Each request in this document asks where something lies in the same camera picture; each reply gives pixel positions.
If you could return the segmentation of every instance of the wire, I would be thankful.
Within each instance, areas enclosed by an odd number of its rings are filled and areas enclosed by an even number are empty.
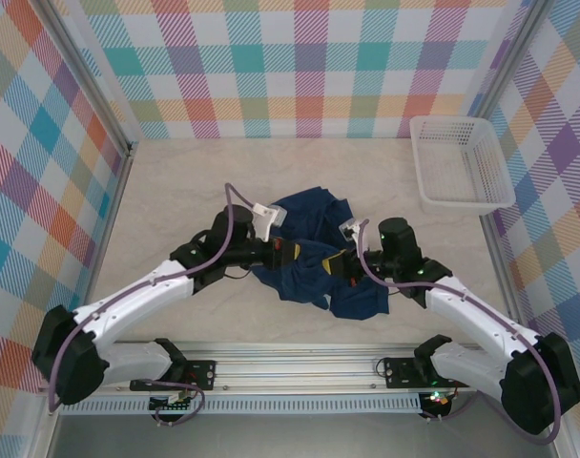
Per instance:
[[[380,377],[383,377],[383,378],[385,378],[385,374],[382,374],[382,373],[379,371],[379,364],[381,364],[381,363],[383,362],[383,360],[384,360],[384,359],[385,359],[385,358],[381,358],[380,360],[378,360],[378,361],[377,361],[377,364],[375,364],[375,373],[376,373],[377,375],[379,375]]]
[[[517,425],[515,425],[515,423],[508,417],[508,415],[503,412],[502,410],[500,410],[494,403],[492,403],[489,399],[489,396],[482,396],[483,400],[485,401],[485,404],[487,404],[489,406],[489,408],[491,408],[491,410],[493,410],[494,412],[496,412],[500,418],[502,418],[502,420],[504,420],[505,422],[507,422],[507,424],[510,426],[510,428],[515,431],[518,435],[520,435],[521,437],[525,438],[526,440],[530,441],[531,439],[531,434],[527,434],[525,431],[523,431],[520,427],[518,427]]]
[[[232,275],[228,275],[228,274],[224,274],[224,277],[227,279],[231,279],[231,280],[241,280],[241,279],[245,279],[248,275],[250,275],[252,273],[251,270],[248,270],[244,275],[242,275],[241,277],[233,277]]]
[[[146,385],[171,386],[171,387],[176,387],[176,388],[184,388],[186,390],[196,391],[198,394],[201,395],[201,400],[199,401],[197,408],[190,413],[185,413],[184,415],[179,417],[174,422],[163,422],[160,419],[160,417],[158,416],[158,412],[163,407],[157,408],[155,410],[155,420],[158,422],[159,426],[163,425],[164,427],[177,427],[178,425],[181,425],[182,423],[188,422],[191,418],[194,418],[199,413],[199,411],[205,407],[205,392],[201,388],[199,388],[197,385],[176,384],[173,382],[160,382],[158,380],[148,380],[148,379],[142,380],[142,382],[144,382]]]
[[[254,207],[254,204],[249,201],[247,198],[245,198],[244,196],[242,196],[239,191],[237,189],[235,189],[235,186],[233,186],[231,183],[225,183],[224,187],[228,186],[229,189],[231,191],[233,191],[233,194],[235,194],[239,200],[241,200],[243,203],[245,203],[248,207],[252,208]]]
[[[213,255],[209,260],[205,261],[203,264],[198,265],[197,267],[193,267],[191,269],[187,269],[187,270],[183,270],[181,272],[177,272],[175,274],[170,274],[170,275],[162,275],[160,277],[156,277],[153,281],[142,281],[140,283],[137,283],[133,286],[131,286],[130,288],[126,289],[125,291],[119,293],[117,296],[114,296],[113,298],[111,298],[109,301],[105,302],[104,304],[102,304],[100,307],[98,307],[91,315],[89,315],[85,320],[83,320],[82,322],[80,322],[78,324],[77,327],[75,327],[72,332],[70,332],[70,334],[68,335],[68,337],[65,339],[65,341],[63,341],[63,343],[61,344],[61,346],[59,347],[59,351],[57,351],[57,354],[54,358],[54,362],[52,363],[52,370],[51,370],[51,378],[49,380],[49,389],[48,389],[48,395],[49,395],[49,411],[50,412],[55,412],[59,406],[61,406],[61,401],[55,401],[55,390],[56,390],[56,386],[57,386],[57,378],[59,375],[59,367],[61,366],[61,361],[63,361],[63,357],[65,355],[65,352],[68,350],[68,347],[70,346],[70,344],[72,343],[72,340],[78,335],[78,333],[84,329],[84,327],[90,323],[93,320],[96,320],[99,318],[99,315],[104,313],[108,308],[110,308],[112,305],[114,305],[115,303],[122,301],[123,299],[125,299],[128,296],[131,296],[135,291],[140,290],[141,288],[144,288],[146,286],[156,286],[158,283],[162,282],[162,281],[168,281],[168,280],[174,280],[180,277],[185,277],[185,276],[189,276],[189,275],[193,275],[196,272],[199,272],[203,269],[206,269],[207,267],[209,267],[210,265],[214,264],[224,253],[224,251],[226,251],[226,248],[229,246],[229,243],[231,242],[231,237],[233,236],[233,201],[231,199],[231,192],[235,193],[235,195],[240,198],[242,201],[246,202],[247,204],[249,204],[249,201],[244,198],[237,189],[235,189],[235,186],[233,186],[231,183],[226,183],[224,185],[224,193],[226,195],[226,205],[228,208],[228,227],[227,227],[227,231],[226,231],[226,237],[224,239],[224,243],[222,243],[222,246],[220,246],[220,249],[217,251],[217,253],[215,255]]]
[[[364,270],[366,275],[368,275],[368,277],[370,277],[370,279],[372,281],[374,281],[377,284],[380,284],[381,286],[399,288],[399,289],[400,288],[415,288],[415,287],[438,288],[438,289],[442,289],[443,291],[446,291],[447,293],[451,293],[455,296],[458,296],[459,298],[463,298],[464,301],[471,303],[472,305],[477,307],[479,310],[481,310],[483,313],[485,313],[490,318],[492,318],[495,322],[500,324],[506,331],[511,333],[522,345],[524,345],[525,348],[529,351],[529,353],[531,353],[531,355],[534,357],[534,360],[536,360],[536,363],[538,363],[538,365],[540,365],[540,367],[545,375],[545,379],[547,379],[547,384],[549,385],[550,395],[552,397],[552,402],[553,402],[553,429],[550,432],[549,436],[547,436],[545,438],[534,437],[533,435],[531,435],[531,434],[528,435],[525,432],[524,432],[524,438],[526,438],[527,440],[529,440],[533,444],[543,445],[543,446],[553,442],[555,440],[555,438],[557,437],[557,434],[559,434],[559,429],[561,428],[561,403],[559,400],[559,393],[557,392],[557,387],[555,386],[555,381],[553,380],[553,377],[550,373],[549,368],[547,367],[547,364],[545,363],[545,361],[542,359],[542,357],[538,353],[538,350],[536,350],[533,347],[533,345],[531,343],[529,343],[528,339],[526,339],[522,334],[516,332],[515,329],[510,324],[508,324],[502,318],[498,317],[498,315],[496,315],[494,312],[489,310],[487,307],[482,305],[477,300],[473,299],[472,297],[470,297],[468,295],[465,295],[463,292],[458,291],[455,288],[451,288],[450,286],[446,286],[444,284],[432,283],[429,281],[410,281],[410,282],[406,282],[406,283],[389,283],[389,282],[383,281],[379,277],[375,276],[375,274],[373,274],[371,272],[371,270],[368,268],[368,265],[366,264],[366,260],[364,259],[364,252],[363,252],[364,228],[366,227],[368,222],[369,222],[369,220],[365,219],[360,224],[360,229],[358,231],[358,258],[360,260],[360,264],[362,265],[362,269]]]

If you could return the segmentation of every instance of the colorful plaid pattern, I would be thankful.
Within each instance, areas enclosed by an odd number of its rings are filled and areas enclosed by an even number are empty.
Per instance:
[[[112,95],[110,86],[106,82],[106,79],[103,77],[101,71],[99,70],[99,66],[95,62],[93,53],[85,43],[82,35],[78,32],[78,27],[76,26],[73,18],[70,16],[70,12],[68,11],[68,7],[65,3],[65,0],[52,0],[52,3],[56,7],[57,12],[59,13],[63,22],[65,23],[65,27],[69,32],[70,36],[72,37],[75,46],[82,53],[82,56],[87,66],[91,70],[91,74],[95,79],[97,85],[99,86],[99,89],[101,90],[104,97],[108,100],[110,108],[112,109],[114,116],[116,117],[116,120],[118,121],[118,124],[120,125],[124,135],[131,141],[138,141],[138,138],[134,138],[133,133],[129,129],[127,120],[125,119],[125,115],[118,107],[118,103],[116,102],[114,96]]]
[[[517,194],[495,220],[521,307],[580,369],[580,0],[555,4],[492,122]]]
[[[1,0],[0,458],[26,444],[31,346],[46,310],[82,301],[120,163],[28,0]]]
[[[489,88],[491,88],[493,80],[500,71],[500,67],[502,66],[502,63],[504,62],[505,58],[507,57],[510,51],[511,48],[510,45],[512,44],[512,40],[517,35],[517,32],[520,30],[521,25],[523,24],[523,21],[526,19],[529,9],[531,8],[533,3],[534,0],[521,0],[521,6],[519,7],[519,10],[515,14],[515,17],[513,17],[512,23],[510,24],[510,27],[508,28],[507,33],[504,36],[504,40],[502,41],[502,44],[500,45],[500,48],[498,49],[496,56],[491,61],[491,65],[487,69],[487,74],[483,79],[481,86],[479,87],[479,92],[472,101],[472,105],[470,106],[470,110],[468,111],[469,115],[475,116],[477,114],[479,106],[483,101],[483,97],[486,96],[487,92],[489,91]]]
[[[413,115],[460,114],[517,1],[80,3],[144,135],[204,138],[408,136]]]

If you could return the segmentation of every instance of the black mounting plate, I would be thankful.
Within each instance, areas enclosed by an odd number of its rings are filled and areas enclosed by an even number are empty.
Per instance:
[[[466,385],[455,380],[438,378],[428,384],[415,366],[414,358],[383,358],[383,375],[388,388],[462,388]]]
[[[184,367],[184,374],[186,380],[183,383],[196,385],[203,391],[211,391],[214,389],[214,382],[216,380],[216,362],[210,360],[193,360],[187,361]],[[177,391],[177,388],[172,386],[152,386],[146,385],[141,380],[131,380],[129,383],[131,391]]]

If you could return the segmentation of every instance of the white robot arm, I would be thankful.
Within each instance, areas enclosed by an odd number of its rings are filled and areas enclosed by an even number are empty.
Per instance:
[[[116,341],[126,330],[168,304],[189,298],[211,283],[221,280],[229,266],[247,268],[253,264],[263,264],[267,268],[277,269],[298,257],[298,245],[269,237],[271,224],[276,220],[279,224],[282,220],[278,209],[257,205],[252,211],[237,205],[233,208],[232,242],[219,260],[207,269],[190,277],[181,275],[186,269],[203,264],[218,251],[228,226],[225,212],[216,216],[212,229],[197,234],[189,243],[178,247],[169,260],[162,262],[139,281],[99,302],[79,307],[73,313],[62,306],[47,313],[32,354],[33,362],[47,379],[51,377],[52,362],[61,344],[80,323],[90,319],[62,357],[55,385],[62,403],[77,403],[106,384],[138,379],[184,382],[185,360],[169,341]],[[524,345],[516,339],[520,334],[542,352],[555,376],[564,411],[580,401],[580,383],[568,345],[563,339],[554,334],[545,338],[538,336],[478,300],[448,269],[435,260],[422,257],[413,231],[404,219],[383,221],[380,233],[383,251],[364,253],[369,269],[377,272],[381,278],[392,278],[398,283],[429,281],[430,284],[452,287],[463,292],[464,295],[460,297],[438,287],[401,288],[403,295],[425,309],[457,323],[482,348],[468,350],[444,336],[437,336],[420,345],[415,352],[415,365],[425,384],[442,378],[473,386],[501,402],[520,427],[532,433],[540,432],[550,424],[551,419],[550,406],[542,401],[547,398],[543,391],[548,387],[542,380],[542,370],[529,357]],[[363,276],[355,252],[343,251],[324,260],[323,266],[329,274],[348,280],[354,281],[356,277]],[[105,312],[97,314],[102,304],[143,282],[147,285],[122,297]],[[466,302],[466,297],[477,299],[509,324],[513,332]],[[526,394],[526,390],[533,390],[533,393]],[[520,406],[536,413],[528,415],[525,421],[519,418],[521,415],[517,417],[513,411],[517,399]]]

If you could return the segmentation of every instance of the white plastic basket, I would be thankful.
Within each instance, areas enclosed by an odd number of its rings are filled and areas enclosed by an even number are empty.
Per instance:
[[[415,116],[410,126],[425,212],[486,215],[515,202],[507,163],[489,121]]]

